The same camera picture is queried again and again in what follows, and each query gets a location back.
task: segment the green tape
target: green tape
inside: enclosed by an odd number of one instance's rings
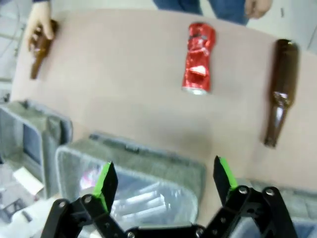
[[[220,163],[221,163],[224,171],[227,174],[227,177],[228,177],[228,180],[229,180],[229,183],[230,183],[230,190],[232,191],[236,187],[239,186],[238,182],[237,182],[236,178],[234,177],[234,175],[233,175],[233,173],[232,173],[232,171],[231,171],[226,159],[225,158],[220,158],[219,160],[220,160]]]
[[[102,188],[104,186],[104,181],[105,181],[105,178],[106,178],[107,173],[109,171],[110,164],[111,163],[107,163],[106,165],[104,165],[103,170],[101,171],[101,174],[98,178],[98,181],[97,181],[96,186],[95,186],[94,191],[93,191],[93,196],[101,201],[106,212],[108,212],[108,208],[106,205],[105,196],[102,193]]]

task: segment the screw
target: screw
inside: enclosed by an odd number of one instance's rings
[[[273,190],[272,189],[267,189],[266,191],[265,191],[266,193],[267,193],[267,195],[270,195],[270,196],[273,196],[274,195],[274,192],[273,192]]]
[[[200,237],[202,235],[202,233],[204,233],[204,230],[201,229],[201,228],[198,228],[197,231],[196,231],[196,236]]]
[[[87,196],[87,197],[85,198],[85,203],[90,203],[90,201],[91,201],[91,196]]]
[[[135,235],[132,233],[132,232],[128,232],[128,238],[134,238],[135,237]]]
[[[66,202],[61,202],[61,203],[59,204],[59,207],[62,208],[62,207],[64,207],[65,205],[66,205]]]
[[[245,187],[239,188],[239,192],[242,193],[242,194],[247,194],[248,193],[248,191],[247,191],[247,189]]]

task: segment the crushed red can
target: crushed red can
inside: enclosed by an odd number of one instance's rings
[[[214,28],[206,23],[190,24],[183,90],[196,95],[210,91],[210,54],[214,44]]]

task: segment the hand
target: hand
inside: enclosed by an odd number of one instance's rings
[[[33,42],[33,34],[41,27],[45,36],[52,40],[54,32],[51,27],[51,4],[49,1],[36,2],[32,6],[28,24],[25,30],[25,40],[28,42],[29,50]]]
[[[260,18],[271,8],[272,0],[246,0],[245,15],[248,18]]]

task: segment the table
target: table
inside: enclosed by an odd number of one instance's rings
[[[215,155],[237,177],[316,190],[317,57],[302,52],[296,102],[276,149],[263,146],[275,37],[202,16],[94,10],[60,15],[61,28],[36,81],[22,45],[11,100],[32,99],[68,116],[74,140],[101,131],[176,152],[208,170],[198,223],[220,200]],[[181,90],[188,26],[212,25],[212,93]]]

